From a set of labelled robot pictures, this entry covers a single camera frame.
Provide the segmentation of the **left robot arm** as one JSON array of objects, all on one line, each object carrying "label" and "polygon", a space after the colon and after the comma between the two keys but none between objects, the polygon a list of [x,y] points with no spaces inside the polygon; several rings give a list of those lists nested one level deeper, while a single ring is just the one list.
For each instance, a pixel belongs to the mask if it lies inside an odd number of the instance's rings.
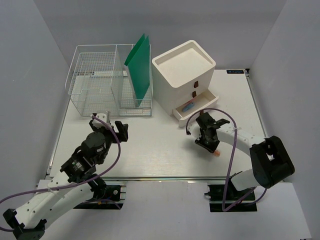
[{"label": "left robot arm", "polygon": [[114,203],[111,190],[96,174],[96,166],[104,163],[112,144],[127,142],[128,124],[93,116],[92,132],[61,166],[46,188],[32,190],[33,197],[16,209],[3,213],[9,232],[17,240],[39,240],[59,217],[84,203]]}]

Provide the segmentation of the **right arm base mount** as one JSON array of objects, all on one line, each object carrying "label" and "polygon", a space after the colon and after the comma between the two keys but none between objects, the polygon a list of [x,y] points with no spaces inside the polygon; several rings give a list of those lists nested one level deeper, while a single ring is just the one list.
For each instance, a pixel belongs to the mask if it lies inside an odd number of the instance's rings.
[{"label": "right arm base mount", "polygon": [[[222,202],[224,193],[224,184],[211,184],[208,185],[208,192],[204,193],[204,197],[209,200],[209,208],[211,213],[222,213]],[[244,196],[250,189],[237,191],[235,187],[229,183],[226,192],[225,207],[229,207],[233,202]],[[256,196],[251,192],[242,202],[235,205],[228,212],[257,212],[257,205],[254,202]]]}]

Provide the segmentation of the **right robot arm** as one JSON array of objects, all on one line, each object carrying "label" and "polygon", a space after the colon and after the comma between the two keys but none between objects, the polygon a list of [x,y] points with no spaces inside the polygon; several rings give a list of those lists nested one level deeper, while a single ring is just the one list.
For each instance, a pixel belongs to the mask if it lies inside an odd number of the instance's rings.
[{"label": "right robot arm", "polygon": [[273,187],[295,173],[295,167],[282,142],[273,135],[268,138],[250,134],[234,127],[222,118],[215,120],[207,112],[196,118],[187,128],[195,143],[213,153],[219,143],[236,144],[236,148],[250,157],[251,168],[233,175],[225,188],[226,195],[236,200],[244,190],[261,186]]}]

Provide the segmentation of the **green plastic folder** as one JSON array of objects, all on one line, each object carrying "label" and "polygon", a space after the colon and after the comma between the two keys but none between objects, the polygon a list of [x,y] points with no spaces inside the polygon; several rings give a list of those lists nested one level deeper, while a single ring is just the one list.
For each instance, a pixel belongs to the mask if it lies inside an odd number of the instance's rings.
[{"label": "green plastic folder", "polygon": [[138,108],[150,86],[150,41],[143,34],[128,54],[124,68],[133,91],[134,105]]}]

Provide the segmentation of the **white drawer cabinet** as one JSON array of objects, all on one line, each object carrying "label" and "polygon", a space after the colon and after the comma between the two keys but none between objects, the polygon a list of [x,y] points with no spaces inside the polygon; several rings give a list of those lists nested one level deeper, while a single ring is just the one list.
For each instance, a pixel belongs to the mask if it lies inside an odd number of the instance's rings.
[{"label": "white drawer cabinet", "polygon": [[153,97],[170,116],[173,110],[209,88],[216,62],[188,40],[152,59]]}]

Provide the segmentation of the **orange transparent lead case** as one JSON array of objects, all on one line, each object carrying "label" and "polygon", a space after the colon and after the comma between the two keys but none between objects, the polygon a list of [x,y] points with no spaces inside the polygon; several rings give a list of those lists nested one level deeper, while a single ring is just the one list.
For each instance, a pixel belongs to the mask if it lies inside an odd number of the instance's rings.
[{"label": "orange transparent lead case", "polygon": [[216,156],[216,157],[219,157],[221,155],[221,152],[219,150],[215,150],[213,152],[213,155]]}]

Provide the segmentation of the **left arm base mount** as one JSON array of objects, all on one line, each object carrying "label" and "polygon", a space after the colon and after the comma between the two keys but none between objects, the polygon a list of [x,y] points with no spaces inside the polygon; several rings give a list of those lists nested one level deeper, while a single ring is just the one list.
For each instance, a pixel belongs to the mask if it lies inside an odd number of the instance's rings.
[{"label": "left arm base mount", "polygon": [[74,207],[81,210],[121,210],[126,199],[125,181],[105,181],[104,195],[94,195]]}]

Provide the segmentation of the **white bottom drawer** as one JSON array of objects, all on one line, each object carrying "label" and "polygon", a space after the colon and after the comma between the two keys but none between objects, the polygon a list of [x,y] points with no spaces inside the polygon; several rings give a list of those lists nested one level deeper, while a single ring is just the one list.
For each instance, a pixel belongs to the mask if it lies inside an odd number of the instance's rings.
[{"label": "white bottom drawer", "polygon": [[178,127],[183,128],[186,126],[186,123],[190,116],[194,114],[196,111],[202,110],[204,108],[213,108],[217,105],[219,96],[214,95],[209,90],[202,92],[197,95],[194,99],[194,107],[186,112],[182,112],[182,108],[186,105],[183,104],[172,110],[173,115],[178,120]]}]

